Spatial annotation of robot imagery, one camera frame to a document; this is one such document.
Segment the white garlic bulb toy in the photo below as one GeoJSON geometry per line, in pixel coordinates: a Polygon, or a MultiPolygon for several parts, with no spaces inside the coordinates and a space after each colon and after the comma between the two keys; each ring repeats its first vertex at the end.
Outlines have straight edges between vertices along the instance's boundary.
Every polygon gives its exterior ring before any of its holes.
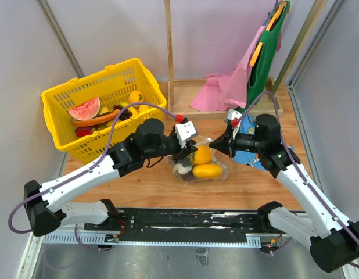
{"type": "Polygon", "coordinates": [[[181,176],[186,175],[187,173],[189,173],[190,171],[192,171],[192,164],[189,165],[183,165],[182,163],[177,163],[174,167],[173,167],[173,173],[174,174],[179,174],[181,176]]]}

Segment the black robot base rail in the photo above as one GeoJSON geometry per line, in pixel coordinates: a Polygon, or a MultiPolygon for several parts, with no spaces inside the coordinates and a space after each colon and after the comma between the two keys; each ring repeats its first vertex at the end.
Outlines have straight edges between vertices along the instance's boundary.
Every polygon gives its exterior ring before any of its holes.
{"type": "Polygon", "coordinates": [[[87,231],[118,232],[123,241],[200,245],[241,244],[248,234],[279,234],[263,224],[257,211],[121,208],[111,228],[86,223],[87,231]]]}

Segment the yellow bell pepper toy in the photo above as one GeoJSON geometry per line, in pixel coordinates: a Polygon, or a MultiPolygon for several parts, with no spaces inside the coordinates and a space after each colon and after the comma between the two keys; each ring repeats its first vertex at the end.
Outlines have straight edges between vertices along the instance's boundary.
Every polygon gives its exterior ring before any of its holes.
{"type": "Polygon", "coordinates": [[[199,146],[193,154],[192,163],[194,165],[206,164],[212,161],[211,149],[208,146],[199,146]]]}

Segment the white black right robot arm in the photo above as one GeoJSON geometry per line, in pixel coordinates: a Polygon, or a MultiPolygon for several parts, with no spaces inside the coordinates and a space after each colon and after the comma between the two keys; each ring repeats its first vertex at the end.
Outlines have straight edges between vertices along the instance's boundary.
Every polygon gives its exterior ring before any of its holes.
{"type": "Polygon", "coordinates": [[[317,266],[327,273],[353,264],[359,258],[359,221],[351,221],[318,188],[300,159],[286,146],[277,118],[257,116],[254,134],[240,133],[239,123],[237,118],[228,121],[225,132],[210,147],[231,158],[238,151],[255,153],[309,217],[306,221],[280,203],[270,202],[258,209],[258,228],[265,233],[273,229],[287,233],[308,248],[317,266]]]}

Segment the clear zip top bag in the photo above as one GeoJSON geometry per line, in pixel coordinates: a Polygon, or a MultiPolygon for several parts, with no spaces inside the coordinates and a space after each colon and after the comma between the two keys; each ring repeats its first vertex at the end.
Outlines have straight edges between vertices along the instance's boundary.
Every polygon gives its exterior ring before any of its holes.
{"type": "Polygon", "coordinates": [[[169,156],[168,161],[173,167],[173,174],[186,184],[206,180],[225,180],[230,171],[216,158],[215,150],[209,147],[212,142],[211,138],[203,138],[203,141],[195,145],[197,151],[181,160],[174,160],[169,156]]]}

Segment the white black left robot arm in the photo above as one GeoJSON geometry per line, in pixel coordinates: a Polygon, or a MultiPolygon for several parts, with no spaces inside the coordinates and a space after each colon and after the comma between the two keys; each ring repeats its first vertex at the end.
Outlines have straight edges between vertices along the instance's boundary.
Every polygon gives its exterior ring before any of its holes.
{"type": "Polygon", "coordinates": [[[164,124],[147,119],[124,141],[114,144],[93,162],[63,177],[24,186],[24,208],[31,232],[39,237],[69,224],[96,224],[105,230],[118,223],[117,210],[110,200],[74,203],[72,200],[100,184],[116,180],[143,168],[153,158],[182,159],[196,151],[198,132],[191,121],[176,124],[164,135],[164,124]]]}

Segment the dark blue grape bunch toy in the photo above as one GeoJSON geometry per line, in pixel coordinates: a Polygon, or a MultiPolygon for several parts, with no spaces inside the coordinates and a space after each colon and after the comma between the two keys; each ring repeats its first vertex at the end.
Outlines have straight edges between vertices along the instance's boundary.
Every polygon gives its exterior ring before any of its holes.
{"type": "MultiPolygon", "coordinates": [[[[189,165],[189,164],[192,164],[191,160],[188,159],[188,158],[185,158],[185,159],[181,160],[179,163],[182,163],[185,166],[189,165]]],[[[182,178],[187,178],[187,177],[191,176],[191,173],[192,173],[192,171],[190,171],[189,173],[187,173],[186,175],[183,175],[181,177],[182,178]]]]}

